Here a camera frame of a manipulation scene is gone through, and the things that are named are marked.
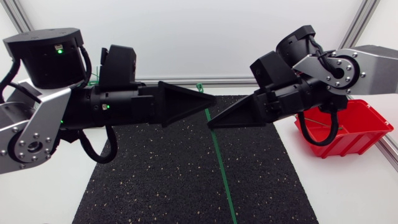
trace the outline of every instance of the metal frame bar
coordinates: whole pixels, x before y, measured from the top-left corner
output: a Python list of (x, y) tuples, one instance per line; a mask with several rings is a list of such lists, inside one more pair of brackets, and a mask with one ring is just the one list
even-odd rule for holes
[[(343, 41), (339, 46), (339, 49), (350, 48), (356, 45), (379, 2), (380, 0), (362, 1), (361, 6), (359, 7)], [(393, 140), (393, 138), (387, 134), (375, 145), (398, 172), (398, 144)]]
[(18, 33), (34, 30), (18, 0), (0, 0)]
[(341, 42), (339, 49), (354, 47), (371, 19), (380, 0), (363, 0)]

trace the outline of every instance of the white backdrop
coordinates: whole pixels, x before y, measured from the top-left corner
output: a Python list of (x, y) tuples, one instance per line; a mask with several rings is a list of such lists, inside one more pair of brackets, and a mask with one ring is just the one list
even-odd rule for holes
[(81, 29), (93, 65), (102, 47), (133, 47), (137, 77), (252, 77), (249, 66), (311, 24), (335, 49), (362, 0), (20, 0), (34, 29)]

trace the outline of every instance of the white wall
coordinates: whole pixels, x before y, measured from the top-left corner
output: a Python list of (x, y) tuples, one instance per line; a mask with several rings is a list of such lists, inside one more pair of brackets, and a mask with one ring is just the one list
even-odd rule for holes
[[(398, 50), (398, 1), (382, 0), (377, 6), (374, 14), (366, 26), (357, 46), (360, 45), (379, 45)], [(395, 130), (391, 136), (398, 142), (398, 95), (374, 95), (374, 96), (354, 96), (367, 101), (384, 118), (390, 122)]]
[(311, 24), (339, 46), (362, 0), (20, 0), (35, 29), (81, 29), (93, 65), (111, 44), (134, 47), (137, 77), (252, 77), (249, 66)]
[[(12, 24), (10, 18), (8, 17), (7, 13), (0, 7), (0, 39), (3, 40), (7, 37), (13, 36), (18, 34), (17, 30), (15, 29), (14, 25)], [(4, 76), (8, 73), (9, 69), (12, 65), (12, 59), (9, 56), (6, 47), (4, 46), (3, 42), (0, 43), (0, 79), (3, 79)], [(26, 79), (27, 72), (23, 66), (21, 66), (18, 75), (15, 77), (14, 82), (19, 80)], [(12, 88), (7, 87), (4, 90), (4, 98), (7, 97), (12, 93)]]

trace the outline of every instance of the silver metal bracket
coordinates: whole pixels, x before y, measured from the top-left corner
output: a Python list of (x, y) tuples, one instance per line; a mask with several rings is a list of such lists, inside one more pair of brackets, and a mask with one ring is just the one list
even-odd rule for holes
[(328, 84), (327, 90), (337, 95), (398, 93), (398, 51), (365, 45), (336, 50), (332, 55), (332, 65), (344, 71), (342, 78), (333, 77), (310, 55), (293, 68)]
[[(0, 129), (0, 138), (3, 139), (0, 145), (0, 174), (35, 167), (51, 158), (71, 95), (70, 86), (43, 90), (33, 86), (29, 79), (21, 83), (36, 89), (40, 93), (37, 97), (41, 103), (29, 120)], [(12, 138), (17, 138), (16, 141), (11, 141), (13, 146), (10, 143)]]
[(323, 68), (317, 57), (308, 55), (293, 66), (294, 69), (317, 78), (320, 81), (337, 88), (348, 86), (354, 78), (354, 65), (344, 58), (329, 58), (335, 68), (342, 69), (342, 77), (334, 77), (328, 70)]
[(41, 93), (38, 96), (41, 104), (14, 146), (18, 159), (26, 163), (45, 161), (52, 151), (71, 94), (69, 87), (54, 90), (35, 89)]

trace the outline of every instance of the black plastic casing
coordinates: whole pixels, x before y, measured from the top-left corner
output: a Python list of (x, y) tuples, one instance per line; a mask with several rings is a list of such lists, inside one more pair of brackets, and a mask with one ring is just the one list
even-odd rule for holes
[[(76, 28), (33, 30), (3, 40), (9, 55), (22, 60), (33, 84), (42, 89), (66, 87), (85, 78)], [(56, 45), (62, 45), (62, 53)]]
[(293, 67), (308, 54), (315, 54), (317, 49), (310, 43), (309, 36), (315, 36), (312, 26), (302, 26), (279, 42), (276, 52)]

